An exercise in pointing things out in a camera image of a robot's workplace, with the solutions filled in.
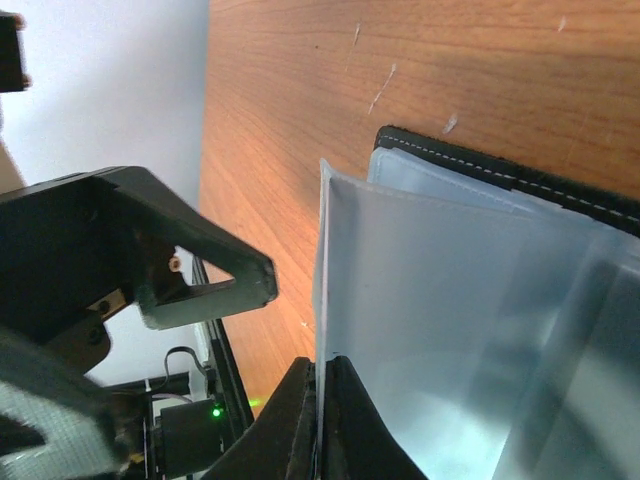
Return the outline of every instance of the white wall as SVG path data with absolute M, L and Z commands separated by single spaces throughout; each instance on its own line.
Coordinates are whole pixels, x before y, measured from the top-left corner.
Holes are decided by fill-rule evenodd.
M 208 1 L 14 0 L 2 8 L 27 24 L 33 87 L 1 99 L 2 137 L 25 183 L 142 165 L 195 206 Z M 166 350 L 196 344 L 191 327 L 146 329 L 137 307 L 107 327 L 112 351 L 91 372 L 107 384 L 159 376 Z M 188 370 L 181 357 L 171 360 L 176 372 Z

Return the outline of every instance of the wood grain surface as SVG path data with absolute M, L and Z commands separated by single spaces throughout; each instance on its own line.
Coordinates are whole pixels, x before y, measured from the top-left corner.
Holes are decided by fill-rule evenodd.
M 256 412 L 314 355 L 320 158 L 364 177 L 386 124 L 640 198 L 640 3 L 212 0 L 201 207 L 281 288 L 225 320 Z

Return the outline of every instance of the white stitching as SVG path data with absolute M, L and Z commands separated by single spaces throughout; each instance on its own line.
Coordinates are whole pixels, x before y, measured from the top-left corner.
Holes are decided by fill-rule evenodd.
M 410 143 L 410 142 L 407 142 L 405 140 L 400 140 L 399 138 L 391 137 L 389 135 L 382 135 L 380 138 L 386 138 L 388 140 L 400 143 L 402 145 L 408 145 L 409 147 L 417 148 L 418 150 L 422 150 L 423 152 L 430 153 L 432 155 L 435 155 L 436 157 L 442 157 L 442 158 L 445 158 L 447 160 L 455 161 L 455 162 L 458 162 L 458 163 L 460 163 L 462 165 L 467 165 L 469 167 L 473 167 L 473 168 L 476 168 L 478 170 L 482 170 L 483 172 L 490 173 L 491 175 L 495 175 L 495 176 L 503 177 L 503 178 L 508 178 L 510 180 L 517 180 L 518 182 L 520 182 L 520 183 L 522 183 L 524 185 L 531 185 L 532 187 L 539 188 L 541 190 L 553 191 L 553 193 L 555 193 L 557 195 L 560 195 L 560 196 L 563 196 L 563 197 L 565 197 L 565 198 L 567 198 L 569 200 L 577 200 L 579 203 L 582 203 L 584 205 L 589 205 L 591 207 L 597 208 L 598 210 L 603 210 L 605 212 L 612 213 L 613 215 L 616 215 L 618 217 L 624 217 L 624 218 L 628 218 L 629 220 L 632 220 L 634 222 L 640 222 L 640 218 L 633 217 L 631 215 L 625 215 L 625 214 L 623 214 L 621 212 L 618 212 L 617 210 L 611 210 L 609 208 L 603 207 L 602 205 L 598 205 L 597 203 L 587 202 L 586 200 L 573 197 L 571 195 L 568 195 L 568 194 L 566 194 L 564 192 L 561 192 L 561 191 L 558 191 L 558 190 L 551 190 L 549 187 L 546 187 L 544 185 L 538 185 L 537 183 L 527 182 L 526 180 L 522 180 L 521 178 L 517 178 L 516 179 L 515 177 L 512 177 L 511 175 L 505 175 L 505 174 L 502 174 L 502 173 L 494 172 L 493 170 L 489 170 L 488 168 L 484 168 L 484 167 L 482 167 L 480 165 L 476 165 L 474 163 L 467 162 L 465 160 L 461 160 L 459 158 L 451 157 L 449 155 L 445 155 L 444 153 L 436 152 L 435 150 L 431 150 L 429 148 L 425 148 L 425 147 L 422 147 L 420 145 L 416 145 L 415 143 Z

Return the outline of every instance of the black leather edge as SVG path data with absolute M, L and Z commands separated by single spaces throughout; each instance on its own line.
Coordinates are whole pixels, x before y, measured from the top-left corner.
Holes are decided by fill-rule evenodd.
M 399 148 L 505 190 L 551 201 L 640 238 L 640 202 L 632 198 L 398 127 L 382 127 L 376 136 L 377 147 Z

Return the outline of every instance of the wooden object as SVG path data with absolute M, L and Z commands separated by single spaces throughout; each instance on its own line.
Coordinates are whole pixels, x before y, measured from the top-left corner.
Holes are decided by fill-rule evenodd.
M 394 124 L 640 198 L 634 2 L 212 0 L 209 30 L 202 211 L 281 287 L 225 320 L 255 403 L 313 357 L 321 157 L 364 177 Z

